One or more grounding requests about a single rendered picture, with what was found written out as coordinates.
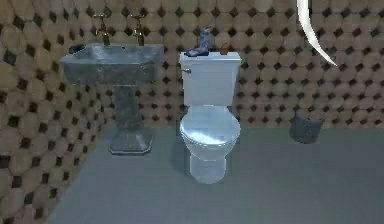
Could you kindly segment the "white toilet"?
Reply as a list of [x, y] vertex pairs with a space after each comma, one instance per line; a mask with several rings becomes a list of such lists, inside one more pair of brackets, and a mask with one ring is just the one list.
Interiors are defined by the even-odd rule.
[[181, 53], [179, 57], [187, 107], [179, 130], [190, 151], [190, 174], [203, 184], [224, 178], [226, 156], [240, 136], [240, 123], [229, 107], [241, 62], [234, 51], [197, 57]]

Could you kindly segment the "blue grey cloth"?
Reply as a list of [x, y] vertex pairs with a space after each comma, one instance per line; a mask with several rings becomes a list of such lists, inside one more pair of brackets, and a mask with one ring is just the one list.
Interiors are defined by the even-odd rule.
[[185, 52], [188, 57], [208, 56], [209, 55], [209, 34], [212, 30], [212, 26], [205, 27], [199, 36], [199, 43], [193, 49]]

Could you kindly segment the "grey waste bin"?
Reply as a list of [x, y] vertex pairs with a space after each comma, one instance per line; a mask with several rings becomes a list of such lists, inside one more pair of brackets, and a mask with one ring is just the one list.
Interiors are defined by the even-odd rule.
[[291, 119], [289, 135], [296, 142], [314, 144], [319, 137], [323, 123], [323, 119], [312, 120], [295, 113]]

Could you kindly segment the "brass tap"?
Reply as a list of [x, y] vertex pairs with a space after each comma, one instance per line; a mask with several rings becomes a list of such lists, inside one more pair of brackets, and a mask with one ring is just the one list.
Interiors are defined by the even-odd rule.
[[136, 28], [133, 31], [133, 35], [137, 38], [138, 45], [143, 46], [145, 40], [141, 20], [144, 18], [144, 15], [130, 15], [130, 17], [136, 20]]
[[95, 35], [96, 36], [100, 35], [102, 37], [103, 44], [105, 46], [109, 46], [110, 45], [110, 38], [109, 38], [109, 34], [107, 32], [107, 26], [104, 22], [104, 19], [108, 18], [108, 15], [106, 15], [104, 13], [98, 13], [98, 14], [94, 14], [93, 17], [98, 18], [101, 22], [101, 26], [96, 29]]

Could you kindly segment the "grey stone pedestal sink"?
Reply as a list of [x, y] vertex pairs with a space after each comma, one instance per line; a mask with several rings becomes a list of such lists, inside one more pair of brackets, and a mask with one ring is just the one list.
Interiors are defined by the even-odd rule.
[[161, 44], [91, 43], [60, 59], [72, 84], [100, 84], [114, 88], [116, 134], [109, 151], [114, 155], [144, 155], [151, 151], [153, 131], [144, 125], [136, 92], [152, 83], [164, 60]]

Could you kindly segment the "white curved strip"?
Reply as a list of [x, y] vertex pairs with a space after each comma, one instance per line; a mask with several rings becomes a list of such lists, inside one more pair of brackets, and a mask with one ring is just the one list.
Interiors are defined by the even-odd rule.
[[311, 25], [310, 15], [309, 15], [309, 0], [296, 0], [297, 14], [299, 23], [304, 31], [305, 36], [307, 37], [308, 43], [330, 64], [336, 66], [336, 63], [331, 59], [331, 57], [322, 49], [314, 29]]

